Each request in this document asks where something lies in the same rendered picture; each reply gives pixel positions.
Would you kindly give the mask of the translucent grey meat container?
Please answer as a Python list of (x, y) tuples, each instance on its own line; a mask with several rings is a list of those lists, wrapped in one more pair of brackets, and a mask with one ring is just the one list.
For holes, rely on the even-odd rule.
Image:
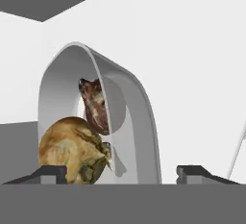
[(137, 77), (81, 42), (70, 42), (48, 58), (39, 86), (37, 135), (42, 137), (57, 120), (82, 115), (80, 79), (101, 82), (106, 99), (112, 146), (111, 166), (99, 185), (159, 185), (160, 156), (155, 118)]

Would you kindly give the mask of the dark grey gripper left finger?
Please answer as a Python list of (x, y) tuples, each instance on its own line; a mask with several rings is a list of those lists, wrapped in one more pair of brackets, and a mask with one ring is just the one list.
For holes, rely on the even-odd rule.
[(6, 185), (65, 185), (64, 165), (43, 165), (34, 173), (6, 182)]

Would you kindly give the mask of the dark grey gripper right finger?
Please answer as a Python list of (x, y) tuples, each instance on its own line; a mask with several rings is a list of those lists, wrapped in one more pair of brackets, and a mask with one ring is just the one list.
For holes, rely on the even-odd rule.
[(178, 185), (236, 185), (234, 181), (210, 174), (201, 165), (178, 165), (176, 172)]

